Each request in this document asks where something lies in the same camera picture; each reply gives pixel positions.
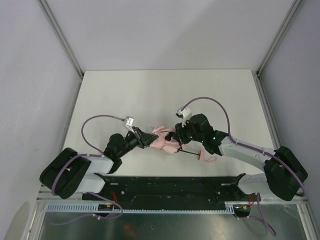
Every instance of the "metal frame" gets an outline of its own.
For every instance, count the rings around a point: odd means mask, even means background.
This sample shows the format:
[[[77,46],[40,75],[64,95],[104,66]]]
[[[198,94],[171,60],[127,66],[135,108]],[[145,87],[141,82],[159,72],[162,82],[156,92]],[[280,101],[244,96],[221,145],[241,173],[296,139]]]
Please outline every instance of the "metal frame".
[[[320,239],[319,229],[311,211],[310,204],[297,204],[306,239]]]
[[[278,128],[275,122],[274,115],[271,111],[271,107],[268,101],[268,97],[266,95],[266,91],[264,89],[263,83],[258,77],[257,73],[252,72],[254,84],[256,87],[256,91],[258,92],[258,96],[261,102],[262,110],[266,119],[267,126],[269,128],[271,140],[273,143],[273,147],[275,149],[280,148],[281,146],[281,140],[278,134]]]
[[[63,132],[63,136],[62,136],[62,139],[61,139],[61,143],[60,143],[60,146],[59,146],[59,152],[57,152],[57,155],[59,153],[61,153],[61,151],[63,150],[63,147],[65,145],[65,141],[66,141],[66,138],[67,138],[67,133],[68,133],[68,130],[69,130],[69,126],[70,126],[70,122],[71,122],[71,118],[72,118],[72,115],[74,114],[74,111],[75,111],[75,107],[76,107],[76,102],[77,102],[77,99],[78,99],[78,96],[79,96],[79,93],[80,93],[80,89],[81,89],[81,85],[82,85],[82,81],[80,81],[78,83],[78,86],[76,88],[76,92],[75,92],[75,95],[74,95],[74,99],[72,101],[72,107],[71,107],[71,111],[70,111],[70,114],[68,116],[68,120],[66,122],[66,126],[64,128],[64,132]]]
[[[120,209],[98,210],[99,203],[86,201],[86,202],[49,202],[46,205],[46,212],[53,213],[121,213]],[[125,209],[125,214],[235,214],[233,204],[226,203],[225,210],[136,210]]]
[[[61,28],[59,27],[58,22],[55,19],[55,16],[53,15],[47,1],[46,0],[37,0],[37,1],[40,5],[44,15],[46,16],[49,24],[51,25],[52,30],[54,31],[56,37],[58,38],[59,42],[61,43],[63,50],[65,51],[66,55],[71,60],[71,63],[73,65],[74,69],[78,73],[80,79],[83,79],[84,73],[81,70],[81,67],[80,67],[74,53],[72,52],[71,47],[68,44],[64,34],[62,33]]]
[[[286,35],[288,29],[290,28],[293,20],[295,19],[297,13],[299,12],[304,2],[305,0],[294,0],[294,2],[292,3],[291,8],[286,14],[278,32],[276,33],[268,51],[266,52],[266,55],[262,60],[262,63],[260,64],[257,70],[257,75],[259,77],[261,76],[262,72],[266,68],[266,65],[268,64],[268,62],[271,60],[272,56],[275,54],[276,49],[280,45],[284,36]]]
[[[31,219],[31,223],[29,228],[27,228],[27,233],[22,240],[38,240],[41,228],[45,219],[47,204],[44,202],[37,202],[35,204],[34,210],[32,212],[33,218]]]

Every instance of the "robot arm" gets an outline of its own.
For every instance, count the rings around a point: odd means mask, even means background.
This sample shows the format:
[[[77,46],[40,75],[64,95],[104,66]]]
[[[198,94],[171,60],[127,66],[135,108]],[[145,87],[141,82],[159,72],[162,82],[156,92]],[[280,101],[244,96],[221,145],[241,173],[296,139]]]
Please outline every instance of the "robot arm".
[[[179,110],[177,116],[182,118],[182,123],[176,124],[175,132],[170,135],[180,145],[196,141],[201,143],[206,151],[212,155],[217,154],[239,159],[264,172],[255,175],[240,174],[236,178],[238,189],[246,195],[258,192],[273,193],[283,200],[290,201],[297,193],[300,188],[297,180],[272,156],[281,159],[301,182],[304,182],[308,177],[305,169],[287,147],[262,148],[234,137],[231,138],[226,132],[214,130],[205,115],[192,116],[188,108],[183,111]],[[79,154],[71,148],[66,148],[42,172],[40,181],[48,188],[53,188],[62,199],[69,198],[74,193],[99,193],[105,185],[101,176],[114,173],[122,164],[121,157],[123,155],[135,147],[144,149],[158,138],[157,135],[145,133],[132,124],[133,118],[127,117],[124,121],[124,126],[128,129],[127,135],[123,137],[119,133],[113,134],[103,155]],[[68,162],[76,156],[77,160],[65,168]]]
[[[243,193],[273,193],[283,200],[290,201],[299,190],[300,185],[292,174],[265,153],[280,158],[298,176],[301,182],[304,182],[308,177],[306,170],[289,148],[284,146],[279,149],[263,148],[232,137],[235,140],[234,142],[228,133],[214,130],[205,115],[191,115],[188,108],[183,111],[178,110],[177,116],[182,118],[182,123],[175,125],[173,138],[181,145],[196,141],[202,143],[210,154],[239,159],[264,172],[242,176],[238,182],[238,187]]]

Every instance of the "white connector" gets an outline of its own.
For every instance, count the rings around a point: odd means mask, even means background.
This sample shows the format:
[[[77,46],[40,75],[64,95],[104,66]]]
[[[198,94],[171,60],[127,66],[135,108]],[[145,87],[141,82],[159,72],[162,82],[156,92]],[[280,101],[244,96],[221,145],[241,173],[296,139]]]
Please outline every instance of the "white connector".
[[[130,132],[135,133],[133,130],[134,118],[132,116],[126,116],[123,122],[123,126]]]
[[[181,125],[182,125],[182,127],[184,127],[186,125],[186,122],[189,121],[190,118],[192,117],[192,111],[190,108],[185,108],[182,111],[181,111],[181,109],[182,109],[182,107],[178,109],[176,114],[179,118],[182,119]]]

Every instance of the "pink fabric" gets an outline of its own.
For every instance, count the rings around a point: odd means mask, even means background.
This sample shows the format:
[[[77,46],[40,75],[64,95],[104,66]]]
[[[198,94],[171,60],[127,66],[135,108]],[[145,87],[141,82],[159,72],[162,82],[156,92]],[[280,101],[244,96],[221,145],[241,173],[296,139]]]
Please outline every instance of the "pink fabric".
[[[205,151],[203,151],[203,150],[201,150],[200,152],[199,152],[199,154],[200,154],[200,156],[198,157],[198,160],[200,161],[200,162],[205,162],[205,163],[212,163],[212,162],[214,162],[215,160],[217,160],[217,158],[215,157],[215,156],[212,156],[212,157],[210,157],[209,159],[205,159],[205,155],[206,155],[206,152]]]
[[[175,128],[165,128],[165,126],[157,126],[152,128],[152,133],[158,135],[158,138],[153,141],[153,143],[150,144],[150,147],[160,149],[161,151],[166,152],[167,154],[174,154],[178,151],[180,148],[179,143],[171,138],[170,141],[167,141],[165,137],[170,133],[170,132],[175,132]],[[185,150],[187,146],[184,144],[181,146],[182,150]],[[198,160],[204,163],[212,163],[214,162],[217,158],[215,156],[205,159],[205,151],[200,151],[199,152],[200,156],[198,157]]]

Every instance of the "white wall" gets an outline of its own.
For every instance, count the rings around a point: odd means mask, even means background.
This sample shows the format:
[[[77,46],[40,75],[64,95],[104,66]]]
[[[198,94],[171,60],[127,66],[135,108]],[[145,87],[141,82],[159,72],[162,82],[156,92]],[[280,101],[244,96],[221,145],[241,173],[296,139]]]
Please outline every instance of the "white wall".
[[[307,0],[262,74],[281,140],[309,174],[305,185],[320,224],[320,1]]]
[[[79,80],[36,0],[1,1],[0,18],[0,239],[18,240]]]
[[[257,70],[293,0],[48,0],[87,70]]]

